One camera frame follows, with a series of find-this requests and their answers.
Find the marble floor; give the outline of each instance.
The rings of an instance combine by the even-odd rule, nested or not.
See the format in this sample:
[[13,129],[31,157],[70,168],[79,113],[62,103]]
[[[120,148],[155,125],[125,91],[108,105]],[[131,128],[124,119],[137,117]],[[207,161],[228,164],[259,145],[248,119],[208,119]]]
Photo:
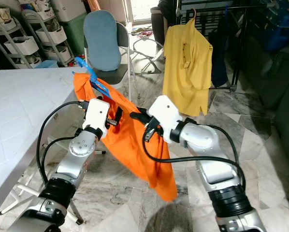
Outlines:
[[[135,69],[146,64],[135,59]],[[157,62],[163,71],[163,62]],[[163,73],[137,76],[132,82],[132,100],[148,108],[161,94]],[[120,89],[127,95],[127,85]],[[266,111],[258,96],[241,74],[238,90],[210,91],[209,113],[195,119],[199,123],[223,127],[233,138],[247,180],[247,195],[269,232],[289,232],[289,162],[286,159],[272,112]],[[54,137],[70,134],[80,121],[66,119]],[[233,159],[228,141],[220,135],[223,151]],[[51,154],[63,156],[64,144],[55,145]],[[215,213],[197,174],[195,162],[174,163],[178,198],[167,203],[148,184],[135,177],[106,150],[89,167],[73,200],[85,223],[77,226],[68,218],[63,232],[217,232]],[[189,156],[177,144],[169,145],[172,158]],[[49,163],[48,170],[53,169]],[[36,170],[32,164],[21,177]],[[38,189],[41,179],[36,174],[31,186]],[[11,201],[8,197],[4,205]],[[6,231],[27,204],[0,216],[0,232]]]

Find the yellow polo shirt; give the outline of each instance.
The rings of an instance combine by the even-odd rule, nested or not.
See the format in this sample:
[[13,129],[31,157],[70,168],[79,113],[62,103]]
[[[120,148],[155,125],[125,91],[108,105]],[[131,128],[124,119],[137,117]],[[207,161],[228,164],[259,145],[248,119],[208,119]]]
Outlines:
[[207,114],[212,51],[212,45],[195,29],[194,18],[167,31],[163,94],[183,114]]

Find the green storage box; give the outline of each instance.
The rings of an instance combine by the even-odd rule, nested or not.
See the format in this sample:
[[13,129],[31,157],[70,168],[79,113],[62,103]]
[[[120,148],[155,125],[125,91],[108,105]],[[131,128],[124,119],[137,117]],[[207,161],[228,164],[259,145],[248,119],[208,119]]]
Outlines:
[[84,54],[83,23],[86,15],[86,13],[82,14],[69,22],[62,23],[67,36],[67,42],[74,55]]

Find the white table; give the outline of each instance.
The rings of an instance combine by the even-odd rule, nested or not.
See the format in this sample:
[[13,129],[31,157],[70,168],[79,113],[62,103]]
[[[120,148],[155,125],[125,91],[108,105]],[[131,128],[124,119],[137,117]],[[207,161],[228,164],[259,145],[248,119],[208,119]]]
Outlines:
[[79,67],[0,70],[0,206],[36,153],[46,116],[73,95]]

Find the black cable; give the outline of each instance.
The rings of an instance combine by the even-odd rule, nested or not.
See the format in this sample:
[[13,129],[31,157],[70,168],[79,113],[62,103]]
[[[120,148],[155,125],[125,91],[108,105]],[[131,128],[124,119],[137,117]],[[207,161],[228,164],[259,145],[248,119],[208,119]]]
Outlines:
[[45,168],[44,168],[44,161],[46,159],[46,156],[47,156],[47,152],[48,150],[50,149],[50,147],[55,144],[56,142],[59,142],[59,141],[62,141],[62,140],[68,140],[68,139],[73,139],[75,136],[73,137],[63,137],[63,138],[58,138],[58,139],[55,139],[53,140],[51,143],[48,144],[48,146],[46,147],[46,149],[44,150],[43,152],[43,156],[42,156],[42,172],[43,172],[43,175],[45,176],[46,178],[46,182],[48,182],[48,178],[47,178],[47,175],[46,175],[46,171],[45,171]]
[[239,156],[238,156],[238,153],[237,153],[237,149],[236,149],[236,146],[235,146],[235,144],[233,143],[233,140],[232,140],[232,138],[230,137],[230,135],[229,135],[226,131],[224,131],[221,127],[218,127],[218,126],[215,126],[215,125],[205,125],[205,126],[209,126],[209,127],[213,128],[213,129],[219,130],[219,131],[221,131],[221,132],[226,136],[226,138],[228,139],[228,141],[229,141],[230,144],[231,144],[232,151],[233,151],[233,154],[234,154],[234,157],[235,157],[235,162],[236,162],[237,164],[239,164]]
[[81,103],[78,102],[78,101],[70,101],[70,102],[67,102],[67,103],[64,103],[62,105],[60,105],[58,108],[56,108],[54,111],[52,111],[48,117],[44,120],[43,124],[42,124],[42,127],[39,131],[39,135],[38,135],[38,138],[37,138],[37,146],[36,146],[36,162],[37,162],[37,167],[38,167],[38,171],[40,173],[40,175],[42,176],[42,179],[43,179],[43,183],[46,184],[47,183],[47,176],[45,176],[43,173],[42,173],[42,166],[41,166],[41,163],[40,163],[40,155],[39,155],[39,152],[40,152],[40,143],[41,143],[41,140],[42,140],[42,135],[43,135],[43,130],[44,130],[44,127],[46,126],[46,123],[47,121],[52,117],[52,115],[54,115],[59,109],[63,108],[64,106],[66,105],[71,105],[71,104],[78,104],[80,105]]
[[153,156],[151,156],[149,154],[149,152],[147,151],[146,147],[145,147],[145,134],[147,131],[144,132],[143,134],[143,138],[142,138],[142,145],[144,148],[144,152],[146,153],[146,155],[154,160],[155,162],[160,162],[160,163],[175,163],[175,162],[186,162],[186,161],[200,161],[200,160],[209,160],[209,161],[220,161],[220,162],[225,162],[225,163],[229,163],[233,166],[235,166],[238,170],[238,175],[241,177],[242,179],[242,187],[245,190],[246,189],[246,178],[244,175],[244,172],[242,170],[242,168],[240,167],[240,165],[230,159],[224,159],[224,158],[220,158],[220,157],[211,157],[211,156],[191,156],[191,157],[180,157],[180,158],[172,158],[172,159],[158,159],[155,158]]

